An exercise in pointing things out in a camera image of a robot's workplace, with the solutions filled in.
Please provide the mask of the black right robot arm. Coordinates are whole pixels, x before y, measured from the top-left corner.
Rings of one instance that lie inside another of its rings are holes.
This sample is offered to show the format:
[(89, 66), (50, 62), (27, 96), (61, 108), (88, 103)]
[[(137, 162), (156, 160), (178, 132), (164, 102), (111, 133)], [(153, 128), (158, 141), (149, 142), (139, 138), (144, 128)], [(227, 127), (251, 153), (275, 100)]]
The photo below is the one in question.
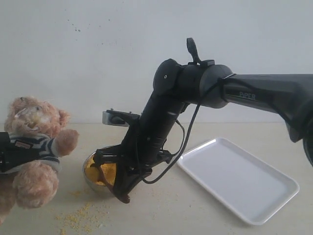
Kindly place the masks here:
[(137, 115), (106, 110), (103, 123), (128, 125), (118, 145), (97, 149), (93, 159), (100, 167), (115, 164), (111, 193), (129, 203), (129, 193), (151, 175), (154, 166), (173, 166), (180, 154), (163, 149), (167, 136), (188, 105), (223, 108), (235, 103), (278, 114), (286, 123), (290, 140), (303, 142), (313, 159), (313, 76), (311, 74), (235, 74), (214, 60), (181, 65), (173, 59), (162, 62), (155, 72), (153, 92)]

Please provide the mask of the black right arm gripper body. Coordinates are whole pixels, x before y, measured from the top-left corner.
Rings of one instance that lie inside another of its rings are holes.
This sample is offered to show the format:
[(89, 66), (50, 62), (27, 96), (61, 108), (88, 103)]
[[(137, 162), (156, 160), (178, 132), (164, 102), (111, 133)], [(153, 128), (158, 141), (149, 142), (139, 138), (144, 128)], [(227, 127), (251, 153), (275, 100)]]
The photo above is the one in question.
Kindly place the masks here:
[(122, 161), (129, 170), (152, 169), (171, 159), (171, 153), (162, 150), (170, 130), (170, 117), (140, 117), (120, 144), (96, 150), (95, 163)]

